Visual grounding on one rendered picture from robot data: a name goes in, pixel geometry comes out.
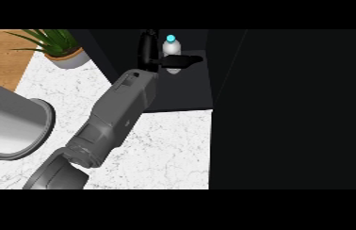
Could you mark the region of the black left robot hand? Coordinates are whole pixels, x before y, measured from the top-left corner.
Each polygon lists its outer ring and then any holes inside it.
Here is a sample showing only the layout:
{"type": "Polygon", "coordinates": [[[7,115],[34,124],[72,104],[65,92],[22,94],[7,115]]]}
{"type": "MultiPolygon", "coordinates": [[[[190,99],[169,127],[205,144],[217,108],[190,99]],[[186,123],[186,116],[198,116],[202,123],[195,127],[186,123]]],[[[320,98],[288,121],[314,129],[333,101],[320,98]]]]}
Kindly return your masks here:
{"type": "Polygon", "coordinates": [[[140,34],[137,44],[137,68],[156,73],[158,68],[167,70],[187,69],[195,63],[202,62],[201,56],[183,54],[162,56],[162,46],[158,46],[158,30],[146,29],[140,34]]]}

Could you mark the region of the clear water bottle blue cap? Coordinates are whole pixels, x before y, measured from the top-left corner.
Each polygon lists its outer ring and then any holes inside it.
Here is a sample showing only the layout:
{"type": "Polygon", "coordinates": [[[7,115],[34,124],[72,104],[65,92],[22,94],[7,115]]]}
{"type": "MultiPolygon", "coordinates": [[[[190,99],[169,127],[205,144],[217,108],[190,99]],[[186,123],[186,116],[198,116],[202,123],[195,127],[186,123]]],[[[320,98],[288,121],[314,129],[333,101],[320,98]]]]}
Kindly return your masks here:
{"type": "Polygon", "coordinates": [[[165,36],[165,41],[162,43],[162,56],[167,57],[169,55],[180,54],[180,43],[177,37],[169,34],[165,36]]]}

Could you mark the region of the dark grey open cabinet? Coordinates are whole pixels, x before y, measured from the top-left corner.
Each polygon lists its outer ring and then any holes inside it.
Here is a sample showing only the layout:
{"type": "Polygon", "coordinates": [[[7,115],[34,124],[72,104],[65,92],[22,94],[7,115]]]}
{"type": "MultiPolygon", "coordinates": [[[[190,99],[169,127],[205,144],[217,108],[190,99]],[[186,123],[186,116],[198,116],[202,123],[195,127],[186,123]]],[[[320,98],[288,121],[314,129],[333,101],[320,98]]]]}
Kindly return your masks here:
{"type": "MultiPolygon", "coordinates": [[[[93,60],[109,83],[128,69],[137,68],[137,45],[143,29],[71,29],[75,40],[93,60]]],[[[168,35],[177,37],[181,53],[201,56],[177,74],[158,68],[156,95],[146,112],[205,110],[212,108],[212,95],[205,55],[206,29],[159,29],[158,54],[168,35]]]]}

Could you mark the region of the large dark grey cabinet door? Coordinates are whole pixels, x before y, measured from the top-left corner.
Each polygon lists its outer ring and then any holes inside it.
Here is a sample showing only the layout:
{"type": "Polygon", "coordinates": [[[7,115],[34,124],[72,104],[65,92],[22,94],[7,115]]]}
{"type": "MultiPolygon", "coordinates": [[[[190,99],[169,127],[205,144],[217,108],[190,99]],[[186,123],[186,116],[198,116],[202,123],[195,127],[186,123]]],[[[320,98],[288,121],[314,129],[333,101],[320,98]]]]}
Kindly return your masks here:
{"type": "Polygon", "coordinates": [[[212,111],[211,182],[356,189],[356,30],[251,30],[212,111]]]}

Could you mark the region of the grey plant pot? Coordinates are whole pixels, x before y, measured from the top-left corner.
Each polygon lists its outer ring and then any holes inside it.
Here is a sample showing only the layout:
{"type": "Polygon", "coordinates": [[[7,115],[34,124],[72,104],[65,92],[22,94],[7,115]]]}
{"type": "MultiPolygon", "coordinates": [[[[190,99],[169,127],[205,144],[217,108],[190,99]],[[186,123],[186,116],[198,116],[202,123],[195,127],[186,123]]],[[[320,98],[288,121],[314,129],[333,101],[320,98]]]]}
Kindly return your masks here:
{"type": "Polygon", "coordinates": [[[44,56],[62,69],[75,69],[82,66],[90,60],[90,57],[82,48],[79,48],[71,55],[65,57],[51,57],[48,54],[45,54],[44,56]]]}

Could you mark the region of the green leafy plant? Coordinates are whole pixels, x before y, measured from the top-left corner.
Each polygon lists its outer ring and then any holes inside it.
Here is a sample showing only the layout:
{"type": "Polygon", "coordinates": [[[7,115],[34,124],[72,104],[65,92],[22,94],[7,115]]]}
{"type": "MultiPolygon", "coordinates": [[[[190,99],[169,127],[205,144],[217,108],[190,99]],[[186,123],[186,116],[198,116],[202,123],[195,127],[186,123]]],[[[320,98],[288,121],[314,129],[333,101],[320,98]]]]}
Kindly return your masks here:
{"type": "Polygon", "coordinates": [[[7,34],[38,46],[37,51],[53,58],[72,55],[82,47],[66,29],[23,29],[23,35],[7,34]]]}

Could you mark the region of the grey metal pot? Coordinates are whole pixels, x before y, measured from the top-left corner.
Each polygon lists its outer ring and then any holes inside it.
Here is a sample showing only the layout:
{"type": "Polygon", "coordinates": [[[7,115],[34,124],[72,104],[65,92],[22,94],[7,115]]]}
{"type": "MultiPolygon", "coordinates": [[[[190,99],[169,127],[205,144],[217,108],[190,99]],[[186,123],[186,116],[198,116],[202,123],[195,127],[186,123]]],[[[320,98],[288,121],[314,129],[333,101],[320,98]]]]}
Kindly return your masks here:
{"type": "Polygon", "coordinates": [[[0,87],[0,160],[28,156],[47,140],[54,124],[53,106],[0,87]]]}

